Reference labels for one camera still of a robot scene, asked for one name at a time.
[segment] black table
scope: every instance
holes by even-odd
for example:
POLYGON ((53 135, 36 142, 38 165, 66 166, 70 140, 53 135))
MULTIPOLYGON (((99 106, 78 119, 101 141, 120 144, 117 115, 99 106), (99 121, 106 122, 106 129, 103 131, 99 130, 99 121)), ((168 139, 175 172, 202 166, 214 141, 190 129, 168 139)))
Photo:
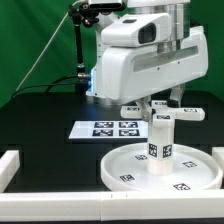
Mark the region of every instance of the black table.
MULTIPOLYGON (((188 91, 182 106, 202 107, 206 119, 177 120, 175 143, 197 147, 209 154, 212 147, 224 146, 223 101, 207 92, 188 91)), ((100 178, 100 161, 110 150, 130 142, 76 143, 68 140, 68 136, 76 120, 121 120, 120 109, 119 105, 93 104, 74 93, 26 93, 8 102, 0 109, 0 152, 19 150, 21 167, 5 192, 107 191, 100 178)), ((223 223, 224 219, 127 222, 223 223)))

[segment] round white tray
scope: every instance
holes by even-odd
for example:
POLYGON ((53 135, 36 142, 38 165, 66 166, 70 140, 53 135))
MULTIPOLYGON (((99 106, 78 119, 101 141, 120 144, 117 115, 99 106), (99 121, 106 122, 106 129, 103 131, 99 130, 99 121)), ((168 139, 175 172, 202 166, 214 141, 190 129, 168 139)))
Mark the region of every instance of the round white tray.
POLYGON ((147 171, 147 143, 119 147, 101 161, 101 178, 112 191, 218 189, 223 172, 214 159, 194 148, 173 145, 173 172, 156 176, 147 171))

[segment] green screen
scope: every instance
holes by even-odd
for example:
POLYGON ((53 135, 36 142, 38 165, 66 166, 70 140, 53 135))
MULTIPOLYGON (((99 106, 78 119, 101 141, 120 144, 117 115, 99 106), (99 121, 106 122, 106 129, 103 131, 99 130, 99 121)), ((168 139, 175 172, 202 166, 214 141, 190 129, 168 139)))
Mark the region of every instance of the green screen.
MULTIPOLYGON (((223 72, 223 0, 192 0, 192 19, 205 27, 209 49, 209 70, 187 89, 209 91, 224 100, 223 72)), ((11 95, 54 33, 67 12, 71 0, 1 0, 0 1, 0 106, 11 95)), ((88 70, 96 62, 94 29, 82 28, 84 61, 88 70)), ((24 83, 48 84, 76 74, 76 50, 73 25, 67 18, 36 69, 24 83)), ((29 91, 44 91, 45 88, 29 91)), ((54 91, 73 91, 56 87, 54 91)))

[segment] cable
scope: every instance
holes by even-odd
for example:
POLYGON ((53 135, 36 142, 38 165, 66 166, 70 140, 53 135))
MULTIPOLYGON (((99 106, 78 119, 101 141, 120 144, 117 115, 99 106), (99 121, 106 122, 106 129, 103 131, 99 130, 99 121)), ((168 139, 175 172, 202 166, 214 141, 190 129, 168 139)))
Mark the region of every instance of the cable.
POLYGON ((74 83, 57 83, 57 84, 41 84, 41 85, 34 85, 34 86, 27 86, 27 87, 24 87, 22 89, 19 89, 17 91, 15 91, 13 93, 13 95, 11 96, 11 99, 15 98, 18 93, 24 91, 24 90, 27 90, 27 89, 31 89, 31 88, 39 88, 39 87, 54 87, 54 86, 69 86, 69 85, 75 85, 77 84, 78 82, 74 82, 74 83))
MULTIPOLYGON (((86 2, 86 0, 78 0, 75 1, 72 6, 75 6, 76 4, 79 3, 84 3, 86 2)), ((28 71, 28 73, 25 75, 25 77, 23 78, 23 80, 20 82, 20 84, 18 85, 18 87, 16 88, 15 93, 20 89, 20 87, 23 85, 23 83, 27 80, 27 78, 30 76, 30 74, 33 72, 33 70, 36 68, 37 64, 39 63, 39 61, 41 60, 41 58, 43 57, 43 55, 45 54, 45 52, 47 51, 47 49, 49 48, 50 44, 52 43, 52 41, 54 40, 55 36, 57 35, 58 31, 60 30, 61 26, 64 24, 65 19, 67 18, 68 13, 65 14, 65 16, 63 17, 62 21, 60 22, 60 24, 58 25, 58 27, 56 28, 55 32, 53 33, 53 35, 51 36, 50 40, 48 41, 47 45, 45 46, 45 48, 43 49, 43 51, 41 52, 41 54, 39 55, 39 57, 37 58, 37 60, 35 61, 35 63, 33 64, 33 66, 31 67, 31 69, 28 71)))
MULTIPOLYGON (((55 80, 52 84, 57 84, 59 82, 62 82, 64 80, 67 80, 67 79, 74 79, 74 78, 78 78, 77 75, 70 75, 70 76, 64 76, 62 78, 59 78, 57 80, 55 80)), ((46 90, 45 90, 45 93, 48 93, 54 86, 49 86, 46 90)))

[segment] white robot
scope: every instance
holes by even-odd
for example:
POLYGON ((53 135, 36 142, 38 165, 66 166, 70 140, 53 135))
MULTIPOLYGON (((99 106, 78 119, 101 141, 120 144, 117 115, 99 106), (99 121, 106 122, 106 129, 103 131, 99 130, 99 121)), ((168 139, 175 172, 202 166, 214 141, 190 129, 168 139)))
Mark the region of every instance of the white robot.
MULTIPOLYGON (((119 8, 122 1, 88 5, 119 8)), ((208 69, 203 27, 190 28, 190 0, 129 0, 127 8, 121 18, 98 17, 98 60, 87 95, 118 104, 135 101, 134 110, 123 107, 121 116, 148 122, 148 142, 108 153, 101 163, 103 182, 113 191, 220 188, 222 171, 209 155, 174 144, 175 119, 205 116, 200 108, 180 108, 184 83, 208 69), (152 94, 169 88, 168 101, 151 101, 152 94)))

